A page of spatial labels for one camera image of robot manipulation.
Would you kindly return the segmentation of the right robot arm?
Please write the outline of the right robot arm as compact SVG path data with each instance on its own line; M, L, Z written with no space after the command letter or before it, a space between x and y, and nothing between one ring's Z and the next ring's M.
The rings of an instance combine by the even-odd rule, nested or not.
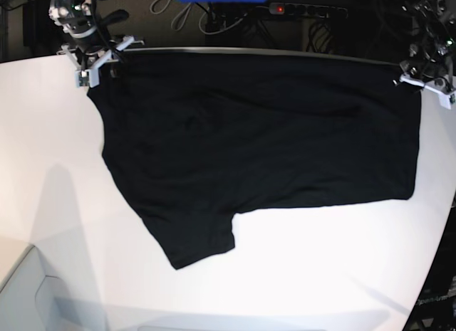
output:
M49 18L62 28L70 41L61 46L76 67L77 87L94 88L100 83L100 69L110 62L123 61L123 51L145 42L130 35L111 36L108 27L124 22L129 13L118 9L102 17L97 3L106 0L51 0Z

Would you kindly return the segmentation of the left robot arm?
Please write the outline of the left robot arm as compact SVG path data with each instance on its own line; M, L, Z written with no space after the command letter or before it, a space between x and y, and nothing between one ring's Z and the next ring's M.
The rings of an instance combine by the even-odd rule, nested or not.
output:
M412 21L408 57L400 62L400 81L455 106L455 0L398 0Z

